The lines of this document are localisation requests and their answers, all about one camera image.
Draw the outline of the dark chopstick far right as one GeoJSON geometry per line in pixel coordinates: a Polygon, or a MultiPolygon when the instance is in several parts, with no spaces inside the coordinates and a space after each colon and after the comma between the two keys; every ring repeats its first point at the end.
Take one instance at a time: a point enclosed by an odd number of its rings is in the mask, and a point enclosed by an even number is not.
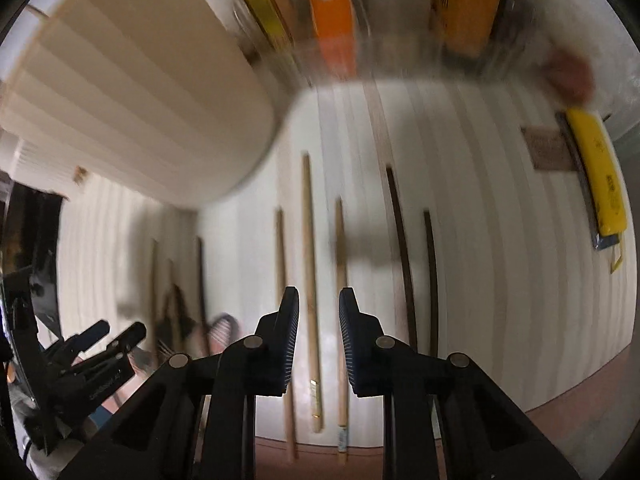
{"type": "Polygon", "coordinates": [[[433,222],[431,211],[423,211],[426,238],[427,271],[428,271],[428,310],[430,310],[430,342],[428,343],[428,355],[436,358],[438,356],[438,324],[439,324],[439,301],[438,301],[438,278],[437,259],[433,232],[433,222]]]}

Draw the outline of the dark chopstick long right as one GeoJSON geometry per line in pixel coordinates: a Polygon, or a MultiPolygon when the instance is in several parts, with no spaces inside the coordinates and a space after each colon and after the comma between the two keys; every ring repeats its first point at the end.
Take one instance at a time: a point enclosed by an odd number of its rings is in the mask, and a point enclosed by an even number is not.
{"type": "Polygon", "coordinates": [[[405,222],[404,218],[402,218],[401,204],[393,168],[390,165],[387,165],[385,167],[385,171],[388,187],[390,188],[390,200],[392,201],[392,209],[402,273],[402,287],[404,288],[405,295],[408,345],[413,348],[413,350],[418,350],[418,335],[416,334],[416,304],[414,303],[414,289],[405,222]]]}

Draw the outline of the striped cat table cloth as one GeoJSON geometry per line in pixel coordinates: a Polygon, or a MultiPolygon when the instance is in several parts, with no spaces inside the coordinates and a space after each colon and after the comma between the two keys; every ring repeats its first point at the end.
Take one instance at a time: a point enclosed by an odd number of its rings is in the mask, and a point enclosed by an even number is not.
{"type": "Polygon", "coordinates": [[[412,273],[418,348],[428,353],[430,310],[423,211],[437,259],[438,355],[461,351],[526,411],[586,477],[597,450],[614,456],[634,424],[612,436],[637,300],[636,237],[624,261],[590,240],[577,174],[537,171],[522,127],[556,128],[555,104],[512,79],[338,84],[302,93],[258,173],[198,211],[160,204],[121,184],[86,177],[68,191],[58,239],[62,333],[96,321],[113,333],[164,318],[183,293],[193,354],[196,312],[212,346],[254,330],[282,289],[305,290],[302,155],[311,160],[323,430],[311,429],[308,342],[294,362],[298,456],[285,451],[280,399],[257,403],[257,473],[263,479],[377,479],[382,403],[349,400],[349,456],[337,458],[335,201],[343,202],[347,285],[386,333],[408,341],[406,303],[385,167],[396,179],[412,273]]]}

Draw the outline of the beige ribbed utensil holder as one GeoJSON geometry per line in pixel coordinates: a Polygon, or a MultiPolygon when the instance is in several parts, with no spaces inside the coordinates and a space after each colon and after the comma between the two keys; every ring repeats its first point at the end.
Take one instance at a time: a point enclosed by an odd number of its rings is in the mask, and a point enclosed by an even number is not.
{"type": "Polygon", "coordinates": [[[278,115],[206,0],[64,0],[14,68],[1,123],[75,166],[195,209],[254,170],[278,115]]]}

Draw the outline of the brown small card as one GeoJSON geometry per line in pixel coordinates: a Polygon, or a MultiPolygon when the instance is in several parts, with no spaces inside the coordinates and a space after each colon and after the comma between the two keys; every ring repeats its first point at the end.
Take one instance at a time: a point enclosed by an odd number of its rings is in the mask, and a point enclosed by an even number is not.
{"type": "Polygon", "coordinates": [[[559,129],[522,127],[529,157],[537,171],[575,171],[575,163],[559,129]]]}

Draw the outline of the yellow power bank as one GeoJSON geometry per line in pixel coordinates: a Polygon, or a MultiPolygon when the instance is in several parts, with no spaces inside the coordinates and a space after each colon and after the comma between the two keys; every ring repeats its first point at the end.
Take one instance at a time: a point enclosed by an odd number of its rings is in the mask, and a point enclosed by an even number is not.
{"type": "Polygon", "coordinates": [[[555,119],[578,172],[592,247],[597,252],[613,249],[610,273],[614,274],[624,261],[628,219],[608,133],[602,119],[583,108],[561,110],[555,119]]]}

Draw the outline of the clear plastic condiment tray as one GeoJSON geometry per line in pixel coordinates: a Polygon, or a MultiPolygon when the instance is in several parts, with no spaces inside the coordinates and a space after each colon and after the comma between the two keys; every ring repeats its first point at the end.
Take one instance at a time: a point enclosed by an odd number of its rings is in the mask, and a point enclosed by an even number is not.
{"type": "Polygon", "coordinates": [[[539,30],[533,0],[234,0],[248,59],[290,88],[462,73],[497,79],[539,30]]]}

